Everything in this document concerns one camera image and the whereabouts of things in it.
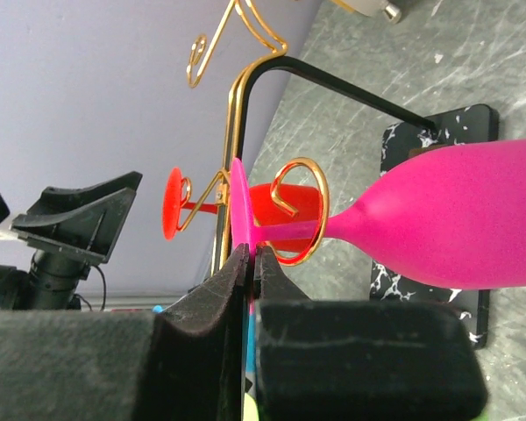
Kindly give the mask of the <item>magenta plastic wine glass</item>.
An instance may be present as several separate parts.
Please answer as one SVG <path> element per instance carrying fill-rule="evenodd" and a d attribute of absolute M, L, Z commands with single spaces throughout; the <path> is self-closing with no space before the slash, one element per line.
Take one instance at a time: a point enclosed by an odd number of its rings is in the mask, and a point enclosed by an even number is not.
<path fill-rule="evenodd" d="M 323 238 L 355 245 L 396 273 L 431 287 L 526 287 L 526 139 L 446 146 L 421 153 L 386 172 L 342 213 L 330 215 L 323 170 L 306 167 L 319 197 L 314 221 L 254 223 L 241 160 L 230 172 L 229 209 L 234 246 L 304 239 L 305 247 L 281 263 L 306 261 Z"/>

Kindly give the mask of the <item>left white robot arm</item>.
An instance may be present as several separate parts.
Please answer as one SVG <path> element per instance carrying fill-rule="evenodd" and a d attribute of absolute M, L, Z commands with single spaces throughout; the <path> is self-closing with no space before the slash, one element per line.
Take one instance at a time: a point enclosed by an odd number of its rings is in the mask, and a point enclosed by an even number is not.
<path fill-rule="evenodd" d="M 86 304 L 78 284 L 109 261 L 141 180 L 131 171 L 86 188 L 47 187 L 17 215 L 0 194 L 0 240 L 35 251 L 27 271 L 0 265 L 0 310 L 79 310 Z"/>

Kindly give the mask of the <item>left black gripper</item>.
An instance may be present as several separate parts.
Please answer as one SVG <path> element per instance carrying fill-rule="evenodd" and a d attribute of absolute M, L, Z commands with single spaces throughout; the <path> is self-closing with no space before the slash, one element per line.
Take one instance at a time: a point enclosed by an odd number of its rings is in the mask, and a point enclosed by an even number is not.
<path fill-rule="evenodd" d="M 109 261 L 133 205 L 142 174 L 131 171 L 81 189 L 45 188 L 16 216 L 11 230 L 36 249 L 28 275 L 29 307 L 75 307 L 75 291 Z"/>

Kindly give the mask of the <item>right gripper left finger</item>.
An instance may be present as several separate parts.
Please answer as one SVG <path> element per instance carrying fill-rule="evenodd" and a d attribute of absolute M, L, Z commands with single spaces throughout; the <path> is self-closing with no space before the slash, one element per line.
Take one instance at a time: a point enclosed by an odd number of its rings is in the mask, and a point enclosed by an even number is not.
<path fill-rule="evenodd" d="M 250 253 L 161 313 L 0 311 L 0 420 L 239 420 Z"/>

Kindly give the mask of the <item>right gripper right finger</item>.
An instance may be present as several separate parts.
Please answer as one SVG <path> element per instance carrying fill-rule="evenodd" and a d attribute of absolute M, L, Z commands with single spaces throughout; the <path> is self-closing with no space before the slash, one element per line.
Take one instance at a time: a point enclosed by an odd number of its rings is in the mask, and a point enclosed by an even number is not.
<path fill-rule="evenodd" d="M 262 420 L 483 420 L 468 333 L 439 303 L 315 301 L 257 250 L 253 361 Z"/>

